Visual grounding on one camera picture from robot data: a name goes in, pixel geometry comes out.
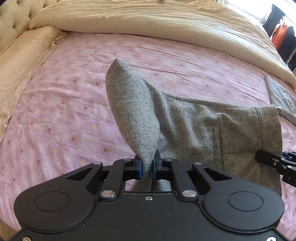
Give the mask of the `beige duvet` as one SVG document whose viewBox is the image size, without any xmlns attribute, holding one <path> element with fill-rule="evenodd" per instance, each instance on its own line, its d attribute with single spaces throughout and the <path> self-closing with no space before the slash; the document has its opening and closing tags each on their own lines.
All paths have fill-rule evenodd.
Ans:
<svg viewBox="0 0 296 241">
<path fill-rule="evenodd" d="M 295 76 L 264 28 L 214 1 L 58 1 L 34 15 L 29 26 L 198 45 L 241 59 L 295 85 Z"/>
</svg>

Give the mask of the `grey speckled pants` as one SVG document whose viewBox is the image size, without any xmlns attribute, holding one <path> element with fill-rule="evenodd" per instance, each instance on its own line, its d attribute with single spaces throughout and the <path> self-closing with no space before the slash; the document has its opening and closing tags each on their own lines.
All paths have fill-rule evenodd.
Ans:
<svg viewBox="0 0 296 241">
<path fill-rule="evenodd" d="M 255 153 L 282 151 L 281 124 L 272 105 L 246 107 L 174 96 L 158 90 L 123 61 L 106 74 L 106 92 L 118 129 L 142 160 L 144 175 L 132 191 L 169 191 L 152 178 L 156 152 L 190 166 L 201 162 L 281 192 L 280 175 Z"/>
</svg>

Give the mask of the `beige pillow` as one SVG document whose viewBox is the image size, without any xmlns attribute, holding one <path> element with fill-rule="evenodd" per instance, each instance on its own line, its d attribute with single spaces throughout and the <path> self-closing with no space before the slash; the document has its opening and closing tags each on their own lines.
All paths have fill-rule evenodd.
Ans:
<svg viewBox="0 0 296 241">
<path fill-rule="evenodd" d="M 53 26 L 32 29 L 1 52 L 1 139 L 25 85 L 66 36 Z"/>
</svg>

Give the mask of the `folded grey-green pants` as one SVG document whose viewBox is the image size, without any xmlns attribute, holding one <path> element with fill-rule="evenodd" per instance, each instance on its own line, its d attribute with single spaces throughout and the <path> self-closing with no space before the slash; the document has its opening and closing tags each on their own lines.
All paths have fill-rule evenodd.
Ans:
<svg viewBox="0 0 296 241">
<path fill-rule="evenodd" d="M 267 75 L 265 76 L 265 82 L 271 104 L 276 107 L 279 115 L 295 125 L 295 98 L 284 87 Z"/>
</svg>

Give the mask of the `hanging dark clothes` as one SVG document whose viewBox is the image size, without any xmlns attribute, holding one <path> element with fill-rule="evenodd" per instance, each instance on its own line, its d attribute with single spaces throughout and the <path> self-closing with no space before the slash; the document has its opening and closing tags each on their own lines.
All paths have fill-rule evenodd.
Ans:
<svg viewBox="0 0 296 241">
<path fill-rule="evenodd" d="M 263 28 L 289 69 L 295 71 L 295 27 L 284 23 L 285 13 L 275 4 L 271 5 L 271 12 Z"/>
</svg>

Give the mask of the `tufted beige headboard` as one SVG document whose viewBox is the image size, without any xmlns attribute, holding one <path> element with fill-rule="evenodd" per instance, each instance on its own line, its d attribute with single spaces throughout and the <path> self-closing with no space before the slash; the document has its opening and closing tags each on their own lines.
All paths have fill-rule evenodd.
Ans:
<svg viewBox="0 0 296 241">
<path fill-rule="evenodd" d="M 40 10 L 57 0 L 8 0 L 1 5 L 1 51 L 19 34 L 29 30 L 29 22 Z"/>
</svg>

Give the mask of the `pink patterned bed sheet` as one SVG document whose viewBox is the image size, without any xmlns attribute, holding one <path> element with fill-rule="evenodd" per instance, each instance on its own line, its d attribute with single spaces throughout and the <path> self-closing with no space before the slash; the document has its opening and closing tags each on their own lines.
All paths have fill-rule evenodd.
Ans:
<svg viewBox="0 0 296 241">
<path fill-rule="evenodd" d="M 14 201 L 22 191 L 90 163 L 134 157 L 105 89 L 115 59 L 175 96 L 270 104 L 267 72 L 222 52 L 149 37 L 70 32 L 27 83 L 1 142 L 1 220 L 11 228 L 20 227 Z"/>
</svg>

